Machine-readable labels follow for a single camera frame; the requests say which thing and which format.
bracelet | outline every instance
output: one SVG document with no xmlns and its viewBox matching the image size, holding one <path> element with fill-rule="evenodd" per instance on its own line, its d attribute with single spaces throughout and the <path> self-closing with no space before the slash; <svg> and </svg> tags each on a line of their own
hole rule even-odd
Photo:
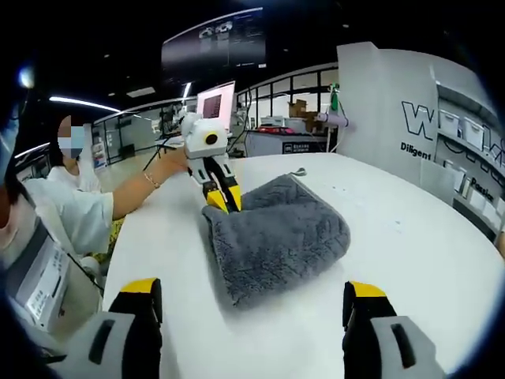
<svg viewBox="0 0 505 379">
<path fill-rule="evenodd" d="M 161 185 L 157 182 L 155 182 L 152 179 L 152 175 L 148 174 L 147 172 L 144 172 L 144 177 L 155 187 L 155 189 L 158 189 Z"/>
</svg>

gray towel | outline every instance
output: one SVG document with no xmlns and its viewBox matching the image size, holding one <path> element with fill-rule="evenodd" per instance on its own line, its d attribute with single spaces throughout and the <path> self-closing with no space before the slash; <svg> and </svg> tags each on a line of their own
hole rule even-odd
<svg viewBox="0 0 505 379">
<path fill-rule="evenodd" d="M 206 206 L 202 213 L 235 306 L 257 304 L 318 276 L 350 244 L 343 218 L 291 175 L 244 194 L 242 212 Z"/>
</svg>

white table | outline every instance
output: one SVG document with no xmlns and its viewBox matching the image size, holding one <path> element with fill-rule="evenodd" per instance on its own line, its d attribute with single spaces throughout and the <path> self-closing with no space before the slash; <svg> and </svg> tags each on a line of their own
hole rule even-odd
<svg viewBox="0 0 505 379">
<path fill-rule="evenodd" d="M 336 154 L 262 156 L 233 162 L 242 192 L 299 167 L 303 183 L 346 219 L 345 257 L 311 283 L 248 312 L 226 304 L 187 174 L 170 178 L 129 215 L 105 288 L 108 309 L 131 280 L 163 288 L 164 377 L 343 377 L 342 295 L 347 280 L 383 289 L 436 344 L 447 373 L 468 358 L 494 315 L 503 261 L 468 220 L 384 171 Z"/>
</svg>

hand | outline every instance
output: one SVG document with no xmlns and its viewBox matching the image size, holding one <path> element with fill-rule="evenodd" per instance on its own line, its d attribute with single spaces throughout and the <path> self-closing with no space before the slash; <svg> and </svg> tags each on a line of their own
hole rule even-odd
<svg viewBox="0 0 505 379">
<path fill-rule="evenodd" d="M 167 154 L 162 156 L 162 161 L 174 172 L 181 172 L 188 170 L 188 162 L 184 148 L 170 150 Z"/>
</svg>

monitor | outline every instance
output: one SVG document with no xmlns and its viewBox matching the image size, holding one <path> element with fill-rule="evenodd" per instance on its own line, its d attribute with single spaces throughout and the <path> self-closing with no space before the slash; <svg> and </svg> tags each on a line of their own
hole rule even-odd
<svg viewBox="0 0 505 379">
<path fill-rule="evenodd" d="M 230 77 L 230 71 L 264 68 L 263 9 L 242 10 L 205 21 L 166 40 L 161 66 L 164 85 L 186 84 L 204 77 Z"/>
<path fill-rule="evenodd" d="M 231 110 L 234 104 L 235 82 L 226 83 L 198 94 L 196 112 L 204 118 L 218 118 L 230 132 Z"/>
</svg>

